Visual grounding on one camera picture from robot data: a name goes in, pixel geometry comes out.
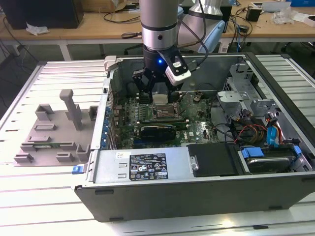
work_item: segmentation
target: blue plastic clip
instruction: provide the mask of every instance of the blue plastic clip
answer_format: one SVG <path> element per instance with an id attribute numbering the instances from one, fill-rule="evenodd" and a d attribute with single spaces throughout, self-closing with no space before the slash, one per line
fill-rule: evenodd
<path id="1" fill-rule="evenodd" d="M 302 150 L 299 146 L 294 146 L 293 149 L 298 157 L 302 154 Z"/>
<path id="2" fill-rule="evenodd" d="M 71 174 L 73 175 L 84 174 L 84 165 L 74 166 Z"/>
<path id="3" fill-rule="evenodd" d="M 242 150 L 242 155 L 244 158 L 263 157 L 264 153 L 260 147 L 246 147 Z"/>
<path id="4" fill-rule="evenodd" d="M 274 146 L 275 148 L 278 147 L 278 144 L 276 143 L 276 137 L 277 137 L 277 129 L 273 126 L 267 128 L 267 144 Z"/>

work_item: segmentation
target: slotted metal table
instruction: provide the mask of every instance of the slotted metal table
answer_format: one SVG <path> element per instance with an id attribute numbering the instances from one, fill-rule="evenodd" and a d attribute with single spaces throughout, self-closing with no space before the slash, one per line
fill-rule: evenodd
<path id="1" fill-rule="evenodd" d="M 292 59 L 258 56 L 293 102 L 315 125 L 313 79 Z M 39 104 L 66 110 L 61 89 L 73 89 L 82 109 L 98 105 L 106 77 L 102 60 L 39 65 L 0 121 L 0 235 L 313 235 L 315 194 L 289 210 L 99 223 L 71 189 L 83 175 L 72 167 L 13 167 L 13 157 L 32 128 Z M 261 90 L 270 97 L 263 84 Z"/>

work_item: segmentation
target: workbench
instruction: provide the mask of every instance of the workbench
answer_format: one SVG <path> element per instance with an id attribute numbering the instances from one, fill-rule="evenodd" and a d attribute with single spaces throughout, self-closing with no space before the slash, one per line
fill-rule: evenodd
<path id="1" fill-rule="evenodd" d="M 241 6 L 232 7 L 232 13 L 250 4 L 250 0 L 241 0 Z M 294 7 L 301 13 L 315 14 L 315 7 Z M 84 13 L 83 21 L 77 29 L 49 29 L 50 33 L 34 36 L 26 30 L 12 30 L 12 34 L 24 45 L 58 45 L 64 60 L 72 60 L 68 46 L 72 44 L 119 44 L 119 43 L 142 43 L 141 37 L 121 39 L 125 32 L 140 32 L 141 24 L 115 24 L 103 19 L 104 13 Z M 138 16 L 137 13 L 113 14 L 112 20 L 122 21 Z M 0 16 L 0 39 L 5 45 L 17 45 L 18 43 L 5 29 Z M 248 25 L 242 19 L 239 24 Z M 315 28 L 301 22 L 294 24 L 275 25 L 271 22 L 271 13 L 264 13 L 258 22 L 252 23 L 253 30 L 246 42 L 313 42 L 315 41 Z M 230 23 L 227 32 L 220 39 L 219 52 L 226 52 L 234 35 L 234 26 Z"/>
<path id="2" fill-rule="evenodd" d="M 290 99 L 315 125 L 315 84 L 292 59 L 257 56 Z M 32 128 L 39 104 L 66 110 L 61 89 L 73 89 L 81 109 L 98 105 L 107 76 L 103 60 L 48 62 L 36 67 L 0 121 L 0 235 L 302 235 L 315 233 L 315 193 L 288 210 L 99 223 L 72 187 L 84 175 L 72 167 L 13 167 L 13 157 Z M 271 97 L 263 83 L 262 92 Z"/>

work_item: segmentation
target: motherboard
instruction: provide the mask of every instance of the motherboard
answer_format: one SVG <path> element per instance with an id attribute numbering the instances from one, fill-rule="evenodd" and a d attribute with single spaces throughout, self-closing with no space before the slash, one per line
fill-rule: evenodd
<path id="1" fill-rule="evenodd" d="M 209 101 L 197 92 L 183 93 L 173 103 L 145 104 L 136 97 L 120 97 L 111 120 L 117 149 L 184 147 L 217 143 L 209 120 Z"/>

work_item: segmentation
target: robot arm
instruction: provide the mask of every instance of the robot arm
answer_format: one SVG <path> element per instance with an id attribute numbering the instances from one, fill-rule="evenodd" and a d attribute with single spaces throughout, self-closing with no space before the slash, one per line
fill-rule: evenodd
<path id="1" fill-rule="evenodd" d="M 178 44 L 202 52 L 200 43 L 196 43 L 197 39 L 183 24 L 178 30 L 179 2 L 181 1 L 140 0 L 144 69 L 135 71 L 133 80 L 140 94 L 148 94 L 151 102 L 152 90 L 156 83 L 165 83 L 170 97 L 170 94 L 180 90 L 184 80 L 191 76 Z M 200 38 L 203 38 L 206 29 L 203 42 L 210 47 L 210 51 L 217 45 L 224 28 L 220 4 L 221 0 L 196 0 L 196 4 L 189 10 L 189 15 L 182 19 Z M 147 84 L 143 83 L 142 76 L 148 79 Z"/>

